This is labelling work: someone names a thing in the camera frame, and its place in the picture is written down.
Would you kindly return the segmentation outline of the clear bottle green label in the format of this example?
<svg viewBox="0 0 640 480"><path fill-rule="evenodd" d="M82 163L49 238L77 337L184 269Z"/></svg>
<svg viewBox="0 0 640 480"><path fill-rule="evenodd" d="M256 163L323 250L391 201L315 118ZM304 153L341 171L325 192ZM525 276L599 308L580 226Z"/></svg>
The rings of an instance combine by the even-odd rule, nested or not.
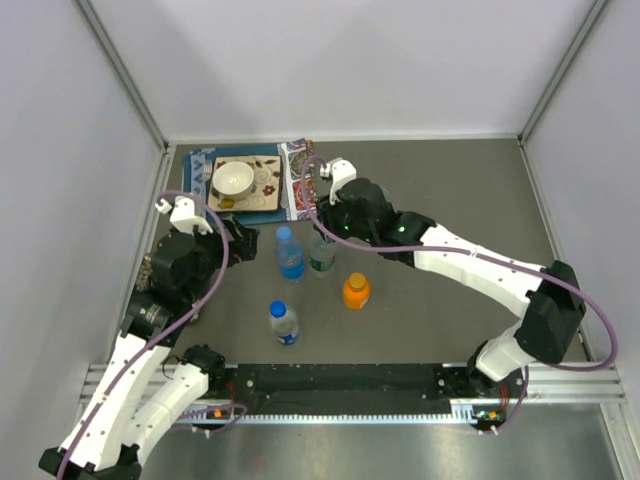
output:
<svg viewBox="0 0 640 480"><path fill-rule="evenodd" d="M309 248L310 271L318 278L328 276L335 265L336 251L335 242L322 236L314 237Z"/></svg>

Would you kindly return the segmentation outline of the orange juice bottle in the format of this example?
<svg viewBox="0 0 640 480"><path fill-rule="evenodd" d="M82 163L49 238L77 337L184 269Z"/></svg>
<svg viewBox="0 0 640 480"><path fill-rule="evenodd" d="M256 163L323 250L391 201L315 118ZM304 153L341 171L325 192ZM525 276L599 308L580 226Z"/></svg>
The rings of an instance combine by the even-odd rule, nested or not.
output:
<svg viewBox="0 0 640 480"><path fill-rule="evenodd" d="M362 310L371 294L369 281L360 272L352 273L343 284L343 301L351 310Z"/></svg>

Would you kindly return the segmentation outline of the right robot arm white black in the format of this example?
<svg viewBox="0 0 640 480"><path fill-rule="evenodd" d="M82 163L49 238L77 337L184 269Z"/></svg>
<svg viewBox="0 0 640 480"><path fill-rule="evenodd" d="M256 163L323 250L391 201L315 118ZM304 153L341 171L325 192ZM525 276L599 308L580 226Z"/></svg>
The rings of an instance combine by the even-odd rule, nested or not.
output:
<svg viewBox="0 0 640 480"><path fill-rule="evenodd" d="M558 365L564 360L586 313L570 265L556 260L544 267L500 256L429 217L395 210L381 188L365 178L322 196L317 214L337 237L356 238L386 259L458 282L515 316L513 326L483 342L468 360L466 380L474 393L492 394L532 362Z"/></svg>

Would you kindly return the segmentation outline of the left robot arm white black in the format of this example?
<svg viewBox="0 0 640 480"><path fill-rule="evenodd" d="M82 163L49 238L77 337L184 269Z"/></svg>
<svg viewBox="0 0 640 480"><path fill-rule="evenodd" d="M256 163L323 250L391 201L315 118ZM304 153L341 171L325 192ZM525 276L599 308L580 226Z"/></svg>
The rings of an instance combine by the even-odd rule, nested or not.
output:
<svg viewBox="0 0 640 480"><path fill-rule="evenodd" d="M234 217L224 231L162 237L138 270L119 336L98 387L69 436L45 450L39 468L58 479L136 479L158 441L202 396L226 387L225 358L207 345L188 348L149 400L142 398L186 324L199 313L215 272L251 261L259 232Z"/></svg>

